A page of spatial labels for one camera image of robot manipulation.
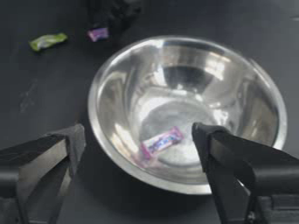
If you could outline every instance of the metal bowl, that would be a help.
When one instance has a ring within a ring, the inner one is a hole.
[[[194,122],[222,125],[278,149],[286,141],[286,105],[267,73],[251,59],[198,38],[149,38],[117,53],[93,83],[89,117],[123,170],[178,193],[211,193]],[[185,139],[149,160],[142,142],[174,126]]]

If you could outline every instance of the purple candy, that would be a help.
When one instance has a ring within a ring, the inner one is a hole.
[[[94,42],[109,38],[109,28],[98,28],[89,31],[89,36]]]
[[[178,144],[182,140],[183,133],[179,131],[178,127],[174,127],[170,131],[143,141],[142,151],[146,158],[151,158],[158,151],[162,151],[171,145]]]

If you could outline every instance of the dark surface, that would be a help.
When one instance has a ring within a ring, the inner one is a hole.
[[[285,97],[285,149],[299,157],[298,0],[150,0],[119,45],[91,43],[83,0],[0,3],[0,148],[79,120],[89,125],[90,83],[109,56],[129,43],[165,34],[202,37],[235,48],[270,73]],[[28,40],[66,32],[65,45],[36,54]],[[59,223],[219,223],[210,196],[153,188],[110,161],[89,132],[89,148]]]

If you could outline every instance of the candy wrapper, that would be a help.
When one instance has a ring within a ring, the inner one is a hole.
[[[98,28],[95,30],[89,31],[89,36],[94,42],[99,41],[101,39],[109,38],[109,28]]]
[[[59,33],[55,35],[44,35],[38,39],[30,42],[31,48],[39,52],[43,48],[48,48],[63,41],[66,41],[69,36],[65,33]]]
[[[171,145],[178,144],[183,140],[183,133],[178,127],[165,132],[159,136],[150,138],[142,143],[142,151],[146,158],[151,158],[155,153],[169,148]]]

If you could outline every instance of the black object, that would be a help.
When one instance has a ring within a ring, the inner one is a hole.
[[[86,0],[90,29],[109,28],[111,36],[134,23],[145,8],[145,0]]]
[[[77,125],[0,150],[2,224],[56,222],[85,147]]]
[[[222,223],[299,223],[299,160],[218,126],[195,123],[193,139]]]

